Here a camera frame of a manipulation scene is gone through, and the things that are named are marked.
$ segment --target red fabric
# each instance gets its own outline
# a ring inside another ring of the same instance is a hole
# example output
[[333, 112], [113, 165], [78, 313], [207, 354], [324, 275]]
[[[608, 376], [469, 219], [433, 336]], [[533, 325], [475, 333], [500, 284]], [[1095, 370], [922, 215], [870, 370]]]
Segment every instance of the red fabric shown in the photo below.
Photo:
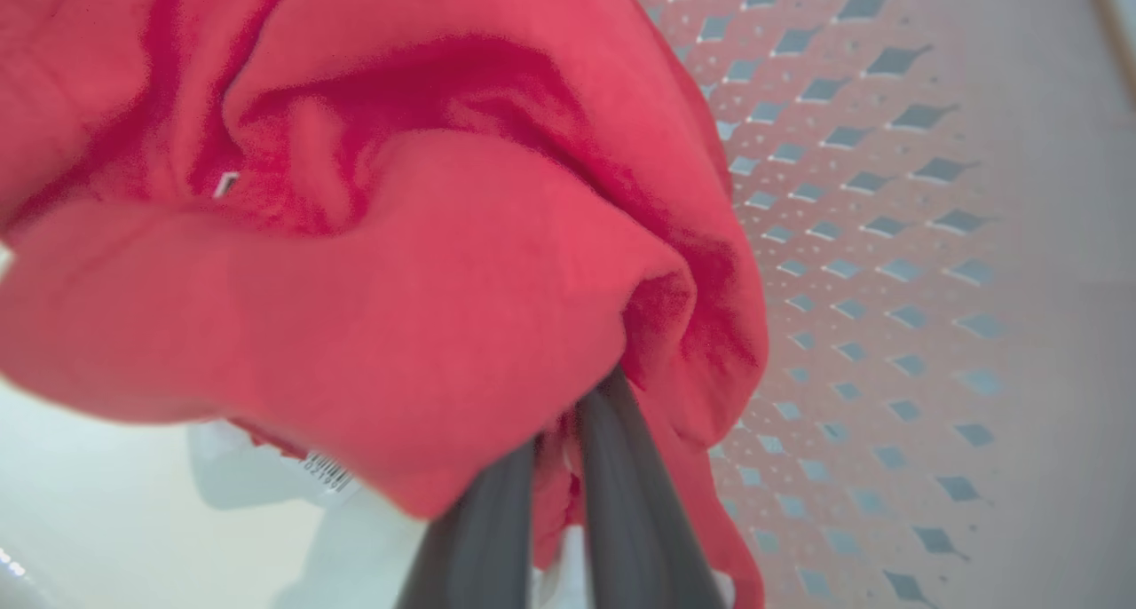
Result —
[[[0, 111], [18, 384], [231, 416], [431, 517], [534, 433], [570, 441], [558, 416], [621, 360], [760, 606], [705, 456], [766, 362], [760, 281], [634, 0], [0, 0]], [[541, 466], [546, 561], [579, 487]]]

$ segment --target label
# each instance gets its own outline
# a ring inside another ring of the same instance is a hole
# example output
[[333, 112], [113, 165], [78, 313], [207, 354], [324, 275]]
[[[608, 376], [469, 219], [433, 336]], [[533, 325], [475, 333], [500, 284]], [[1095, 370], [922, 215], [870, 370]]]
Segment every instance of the label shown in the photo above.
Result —
[[308, 452], [303, 460], [281, 456], [281, 461], [316, 486], [316, 498], [321, 503], [346, 500], [361, 489], [350, 472], [320, 452]]
[[241, 177], [241, 173], [223, 173], [220, 180], [217, 181], [217, 187], [214, 190], [214, 199], [220, 199], [220, 197], [226, 195], [239, 177]]
[[298, 460], [273, 445], [257, 447], [248, 432], [226, 420], [192, 424], [190, 429], [192, 451], [207, 462], [232, 458], [241, 468], [268, 470], [283, 465], [295, 483], [294, 494], [320, 507], [337, 507], [362, 489], [350, 472], [320, 452], [308, 452]]

